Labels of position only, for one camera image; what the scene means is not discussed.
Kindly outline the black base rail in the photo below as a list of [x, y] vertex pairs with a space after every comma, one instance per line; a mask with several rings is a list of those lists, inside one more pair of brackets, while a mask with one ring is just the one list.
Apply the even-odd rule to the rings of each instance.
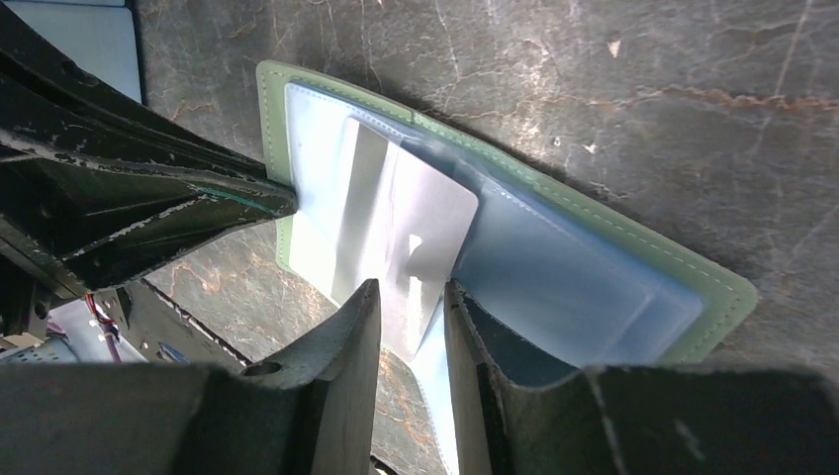
[[250, 359], [141, 279], [101, 292], [52, 288], [1, 261], [4, 364], [198, 363], [238, 372]]

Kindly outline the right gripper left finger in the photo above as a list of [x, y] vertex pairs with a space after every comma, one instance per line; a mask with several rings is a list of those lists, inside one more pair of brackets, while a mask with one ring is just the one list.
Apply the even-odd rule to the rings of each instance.
[[240, 373], [183, 363], [1, 368], [5, 474], [366, 474], [379, 283]]

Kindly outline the green card holder wallet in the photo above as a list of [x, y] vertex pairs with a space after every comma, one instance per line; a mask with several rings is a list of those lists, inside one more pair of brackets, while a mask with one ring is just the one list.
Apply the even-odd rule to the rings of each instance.
[[[636, 223], [493, 145], [339, 79], [265, 60], [256, 69], [265, 158], [294, 187], [277, 224], [277, 260], [329, 294], [355, 119], [474, 192], [479, 207], [448, 279], [559, 360], [704, 359], [755, 308], [744, 277]], [[442, 293], [415, 358], [443, 466], [459, 474]]]

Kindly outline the thin card edge-on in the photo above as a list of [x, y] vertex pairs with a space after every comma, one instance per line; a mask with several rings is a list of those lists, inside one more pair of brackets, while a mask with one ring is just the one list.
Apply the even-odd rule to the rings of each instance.
[[406, 362], [419, 351], [479, 207], [477, 195], [355, 119], [330, 296], [344, 302], [379, 283], [383, 344]]

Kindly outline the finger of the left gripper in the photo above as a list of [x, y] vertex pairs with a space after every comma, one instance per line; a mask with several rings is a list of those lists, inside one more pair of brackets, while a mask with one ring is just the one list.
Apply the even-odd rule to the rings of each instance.
[[59, 296], [113, 288], [232, 231], [292, 215], [294, 191], [107, 85], [1, 11], [1, 254]]

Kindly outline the blue three-compartment organizer tray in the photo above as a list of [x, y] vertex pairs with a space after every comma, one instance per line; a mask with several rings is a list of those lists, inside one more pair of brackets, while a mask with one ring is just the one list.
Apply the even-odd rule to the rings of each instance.
[[138, 37], [129, 1], [7, 1], [5, 5], [79, 67], [142, 101]]

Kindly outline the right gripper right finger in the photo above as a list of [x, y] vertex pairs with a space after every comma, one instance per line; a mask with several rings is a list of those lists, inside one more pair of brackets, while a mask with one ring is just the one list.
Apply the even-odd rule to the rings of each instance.
[[838, 388], [801, 367], [573, 367], [456, 281], [444, 327], [463, 474], [834, 474]]

